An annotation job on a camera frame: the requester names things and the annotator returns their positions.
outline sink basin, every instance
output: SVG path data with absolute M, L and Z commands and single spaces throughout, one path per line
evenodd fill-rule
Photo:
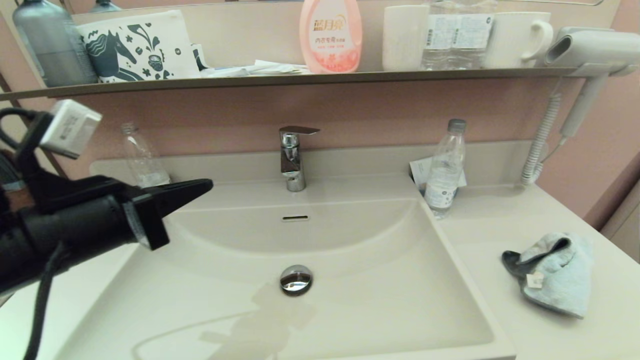
M 171 244 L 132 253 L 58 359 L 514 358 L 406 177 L 222 184 L 165 224 Z M 288 297 L 296 264 L 313 285 Z

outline towel tag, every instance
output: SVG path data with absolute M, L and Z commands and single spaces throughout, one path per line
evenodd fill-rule
M 527 274 L 527 286 L 533 289 L 542 289 L 542 282 L 545 279 L 545 274 L 536 271 L 533 274 Z

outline coiled cord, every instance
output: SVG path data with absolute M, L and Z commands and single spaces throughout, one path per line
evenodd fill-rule
M 543 163 L 547 159 L 549 159 L 549 156 L 551 156 L 566 141 L 566 138 L 563 137 L 554 151 L 552 151 L 549 156 L 547 156 L 543 161 L 540 161 L 542 148 L 547 143 L 547 138 L 549 137 L 551 129 L 556 122 L 558 113 L 560 112 L 562 94 L 557 93 L 557 89 L 559 88 L 561 81 L 562 78 L 557 82 L 554 91 L 549 96 L 547 111 L 545 112 L 545 116 L 543 117 L 540 126 L 538 126 L 536 136 L 534 137 L 531 148 L 529 149 L 529 155 L 527 157 L 527 161 L 525 162 L 524 168 L 522 169 L 522 175 L 520 176 L 520 180 L 524 185 L 531 185 L 535 183 L 536 180 L 538 180 L 540 174 L 542 174 Z

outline gray bottle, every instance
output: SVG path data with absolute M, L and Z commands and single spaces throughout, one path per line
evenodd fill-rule
M 90 13 L 107 13 L 117 12 L 122 10 L 120 7 L 114 5 L 111 0 L 95 0 L 95 6 L 89 10 Z
M 69 13 L 46 0 L 24 0 L 13 23 L 48 87 L 98 82 Z

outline bottle cap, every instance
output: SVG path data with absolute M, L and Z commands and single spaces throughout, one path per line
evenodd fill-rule
M 125 122 L 124 124 L 120 125 L 120 129 L 122 130 L 123 134 L 129 135 L 135 133 L 138 130 L 138 126 L 132 122 Z
M 464 133 L 467 128 L 467 122 L 462 119 L 451 119 L 449 120 L 449 127 L 447 131 L 452 133 Z

